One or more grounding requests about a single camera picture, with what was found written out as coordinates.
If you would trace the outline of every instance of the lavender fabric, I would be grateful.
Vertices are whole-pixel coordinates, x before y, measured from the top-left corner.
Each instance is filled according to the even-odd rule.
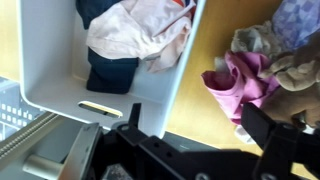
[[[273,30],[287,50],[307,44],[320,30],[319,0],[283,0],[272,18]]]
[[[258,78],[257,75],[270,65],[270,59],[263,54],[228,51],[225,61],[229,72],[206,71],[202,78],[227,117],[239,125],[242,105],[251,102],[260,107],[279,84],[273,76]]]

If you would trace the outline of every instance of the light pink fabric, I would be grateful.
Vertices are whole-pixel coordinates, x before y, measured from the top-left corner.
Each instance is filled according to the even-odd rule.
[[[251,102],[260,107],[279,84],[274,77],[258,78],[260,71],[270,65],[270,60],[262,54],[229,51],[225,61],[230,73],[206,71],[202,78],[227,117],[240,124],[242,105]]]
[[[150,72],[166,69],[184,49],[194,6],[194,1],[182,7],[173,0],[123,0],[91,21],[87,45],[108,59],[153,60]]]

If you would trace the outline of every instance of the wooden table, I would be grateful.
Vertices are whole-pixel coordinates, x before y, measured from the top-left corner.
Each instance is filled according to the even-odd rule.
[[[214,57],[230,48],[235,29],[269,20],[280,0],[207,0],[198,35],[181,83],[167,131],[217,148],[261,154],[257,145],[243,144],[234,125],[203,85],[200,75],[214,69]],[[0,76],[19,81],[15,1],[0,3]],[[301,165],[293,171],[313,178]]]

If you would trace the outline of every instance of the storage bin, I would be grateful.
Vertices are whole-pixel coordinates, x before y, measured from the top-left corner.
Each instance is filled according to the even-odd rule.
[[[177,66],[157,74],[140,63],[126,95],[86,90],[90,71],[86,33],[74,0],[20,0],[18,27],[21,93],[31,105],[106,129],[128,120],[132,104],[142,103],[139,129],[162,137],[200,23],[205,0],[197,1],[192,31]],[[112,118],[79,107],[89,101],[123,113]]]

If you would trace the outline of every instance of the bin handle slot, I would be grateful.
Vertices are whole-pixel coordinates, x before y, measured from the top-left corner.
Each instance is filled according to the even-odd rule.
[[[116,109],[113,109],[113,108],[109,108],[109,107],[106,107],[106,106],[102,106],[100,104],[93,103],[93,102],[90,102],[90,101],[80,101],[78,103],[78,106],[83,108],[83,109],[95,112],[95,113],[99,113],[99,114],[102,114],[102,115],[105,115],[105,116],[109,116],[111,118],[121,118],[123,116],[123,113],[121,111],[119,111],[119,110],[116,110]]]

